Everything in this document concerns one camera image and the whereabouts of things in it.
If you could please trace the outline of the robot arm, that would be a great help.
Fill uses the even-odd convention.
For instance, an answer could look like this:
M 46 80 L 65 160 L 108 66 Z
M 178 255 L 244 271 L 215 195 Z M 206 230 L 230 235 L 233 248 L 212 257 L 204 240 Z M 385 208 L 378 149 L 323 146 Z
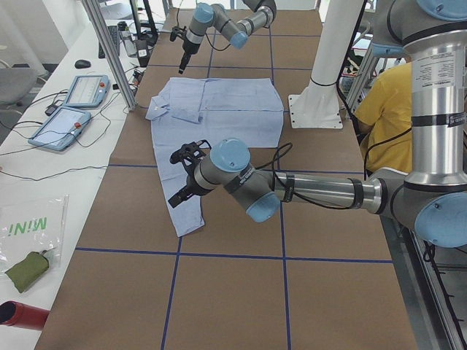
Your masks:
M 466 3 L 393 1 L 377 10 L 374 46 L 401 49 L 412 58 L 411 125 L 392 136 L 369 131 L 364 156 L 387 145 L 392 158 L 411 136 L 412 165 L 401 171 L 388 163 L 370 166 L 367 180 L 301 176 L 261 171 L 250 164 L 243 141 L 220 141 L 209 153 L 197 142 L 171 155 L 183 164 L 186 185 L 169 199 L 178 206 L 193 196 L 223 187 L 256 222 L 268 220 L 281 203 L 303 201 L 327 209 L 365 209 L 396 220 L 421 239 L 445 248 L 466 244 L 466 173 L 461 146 L 466 115 L 461 105 Z
M 215 28 L 232 47 L 241 49 L 252 33 L 260 28 L 268 28 L 277 16 L 275 1 L 245 1 L 244 4 L 252 10 L 252 14 L 236 22 L 222 5 L 199 3 L 193 11 L 189 26 L 172 28 L 170 40 L 173 42 L 177 37 L 183 40 L 180 74 L 184 73 L 191 56 L 198 52 L 209 28 Z

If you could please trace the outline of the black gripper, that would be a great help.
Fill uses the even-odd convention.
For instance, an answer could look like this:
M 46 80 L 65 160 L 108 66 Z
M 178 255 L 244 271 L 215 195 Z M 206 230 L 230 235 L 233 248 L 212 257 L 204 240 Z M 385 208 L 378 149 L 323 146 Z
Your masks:
M 180 61 L 180 66 L 178 69 L 179 74 L 183 74 L 187 65 L 190 62 L 191 55 L 195 55 L 199 50 L 199 36 L 198 35 L 191 35 L 186 34 L 184 36 L 184 42 L 182 45 L 183 50 L 185 53 L 182 56 Z
M 187 201 L 194 195 L 204 196 L 208 190 L 203 188 L 197 181 L 195 173 L 189 174 L 186 179 L 186 185 L 168 199 L 169 205 L 174 209 L 182 202 Z

